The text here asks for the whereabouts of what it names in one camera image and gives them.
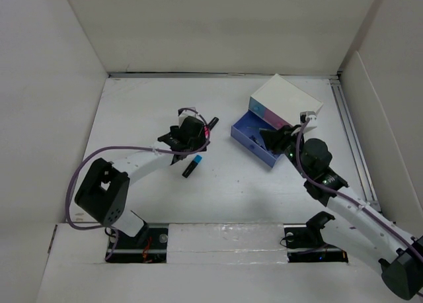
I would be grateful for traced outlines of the small black object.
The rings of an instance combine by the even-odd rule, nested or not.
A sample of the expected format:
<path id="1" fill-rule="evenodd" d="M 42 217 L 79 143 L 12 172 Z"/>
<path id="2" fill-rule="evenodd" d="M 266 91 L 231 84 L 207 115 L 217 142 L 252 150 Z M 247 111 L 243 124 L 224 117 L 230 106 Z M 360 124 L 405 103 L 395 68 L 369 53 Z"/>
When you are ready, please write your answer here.
<path id="1" fill-rule="evenodd" d="M 191 173 L 197 168 L 198 164 L 201 162 L 202 156 L 196 155 L 194 159 L 188 164 L 187 168 L 183 171 L 182 176 L 188 178 Z"/>

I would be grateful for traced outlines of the dark slim pen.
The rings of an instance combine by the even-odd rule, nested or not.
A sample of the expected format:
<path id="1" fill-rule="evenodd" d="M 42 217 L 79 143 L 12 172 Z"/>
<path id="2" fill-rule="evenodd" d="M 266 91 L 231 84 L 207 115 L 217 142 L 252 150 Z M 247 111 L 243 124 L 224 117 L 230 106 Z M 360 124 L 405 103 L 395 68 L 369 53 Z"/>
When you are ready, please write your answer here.
<path id="1" fill-rule="evenodd" d="M 258 141 L 258 139 L 255 136 L 251 136 L 250 139 L 260 148 L 262 148 L 263 150 L 265 149 L 265 147 Z"/>

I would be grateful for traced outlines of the dark blue drawer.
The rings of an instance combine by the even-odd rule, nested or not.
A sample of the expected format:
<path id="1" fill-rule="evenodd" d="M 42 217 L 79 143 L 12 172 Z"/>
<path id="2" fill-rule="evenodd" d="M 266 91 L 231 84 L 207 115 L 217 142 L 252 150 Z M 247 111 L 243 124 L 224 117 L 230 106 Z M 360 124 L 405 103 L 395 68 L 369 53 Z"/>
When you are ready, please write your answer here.
<path id="1" fill-rule="evenodd" d="M 266 149 L 264 140 L 260 135 L 261 130 L 275 131 L 276 129 L 251 111 L 247 111 L 231 126 L 231 137 L 269 167 L 273 168 L 280 155 L 275 155 Z"/>

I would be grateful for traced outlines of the light blue drawer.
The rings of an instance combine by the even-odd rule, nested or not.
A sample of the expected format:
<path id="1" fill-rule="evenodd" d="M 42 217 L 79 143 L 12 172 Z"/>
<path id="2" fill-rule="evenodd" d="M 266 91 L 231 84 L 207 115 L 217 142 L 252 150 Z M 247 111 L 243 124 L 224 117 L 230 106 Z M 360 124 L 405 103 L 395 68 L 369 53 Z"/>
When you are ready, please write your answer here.
<path id="1" fill-rule="evenodd" d="M 258 102 L 254 97 L 250 97 L 249 110 L 255 113 L 255 115 L 259 116 L 260 118 L 263 118 L 264 113 L 266 112 L 266 107 L 260 102 Z"/>

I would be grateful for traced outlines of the pink drawer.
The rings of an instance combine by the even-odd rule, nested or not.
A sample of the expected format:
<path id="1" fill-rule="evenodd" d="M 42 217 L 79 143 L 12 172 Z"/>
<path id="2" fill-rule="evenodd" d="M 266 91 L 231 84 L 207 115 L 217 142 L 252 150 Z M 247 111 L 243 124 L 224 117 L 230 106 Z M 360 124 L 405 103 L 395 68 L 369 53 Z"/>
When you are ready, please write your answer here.
<path id="1" fill-rule="evenodd" d="M 263 120 L 265 120 L 269 125 L 279 130 L 280 128 L 289 125 L 283 118 L 269 110 L 268 108 L 264 111 Z"/>

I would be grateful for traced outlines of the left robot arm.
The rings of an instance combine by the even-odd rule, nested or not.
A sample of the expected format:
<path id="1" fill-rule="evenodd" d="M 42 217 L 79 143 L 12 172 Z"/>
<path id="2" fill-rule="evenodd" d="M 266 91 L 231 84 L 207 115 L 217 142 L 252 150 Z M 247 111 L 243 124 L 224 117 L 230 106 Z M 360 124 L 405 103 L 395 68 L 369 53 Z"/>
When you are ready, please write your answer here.
<path id="1" fill-rule="evenodd" d="M 205 151 L 209 138 L 209 125 L 200 116 L 188 115 L 152 146 L 134 148 L 133 154 L 114 161 L 98 158 L 83 178 L 75 203 L 101 226 L 123 235 L 130 246 L 141 247 L 147 241 L 148 224 L 126 206 L 130 186 L 194 152 Z"/>

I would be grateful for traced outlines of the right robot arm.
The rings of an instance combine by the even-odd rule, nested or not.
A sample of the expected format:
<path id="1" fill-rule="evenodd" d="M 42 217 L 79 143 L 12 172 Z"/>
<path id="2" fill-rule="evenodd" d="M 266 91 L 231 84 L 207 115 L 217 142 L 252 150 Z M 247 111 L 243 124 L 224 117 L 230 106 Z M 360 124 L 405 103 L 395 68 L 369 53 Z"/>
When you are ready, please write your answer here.
<path id="1" fill-rule="evenodd" d="M 306 223 L 314 246 L 328 243 L 355 255 L 381 275 L 403 300 L 422 295 L 422 238 L 400 229 L 363 201 L 330 168 L 332 154 L 318 138 L 306 140 L 306 124 L 260 130 L 267 150 L 284 154 L 305 179 L 307 193 L 324 207 Z"/>

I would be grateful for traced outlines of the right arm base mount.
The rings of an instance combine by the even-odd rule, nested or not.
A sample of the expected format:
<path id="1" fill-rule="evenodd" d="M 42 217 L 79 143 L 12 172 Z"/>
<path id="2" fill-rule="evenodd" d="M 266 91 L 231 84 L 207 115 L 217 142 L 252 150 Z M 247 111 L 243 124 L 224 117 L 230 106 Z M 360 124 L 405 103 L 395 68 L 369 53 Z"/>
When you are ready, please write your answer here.
<path id="1" fill-rule="evenodd" d="M 305 224 L 284 224 L 280 245 L 287 249 L 289 263 L 348 263 L 345 251 L 325 243 L 321 230 L 335 217 L 320 212 Z"/>

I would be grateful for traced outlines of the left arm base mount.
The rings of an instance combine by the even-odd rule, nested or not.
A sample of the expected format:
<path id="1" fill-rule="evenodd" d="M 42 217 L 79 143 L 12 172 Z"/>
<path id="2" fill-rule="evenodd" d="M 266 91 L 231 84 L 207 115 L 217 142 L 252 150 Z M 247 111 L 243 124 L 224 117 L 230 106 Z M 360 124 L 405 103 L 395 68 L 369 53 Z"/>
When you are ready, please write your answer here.
<path id="1" fill-rule="evenodd" d="M 141 234 L 132 238 L 109 228 L 105 261 L 107 263 L 166 263 L 169 241 L 169 224 L 147 224 Z"/>

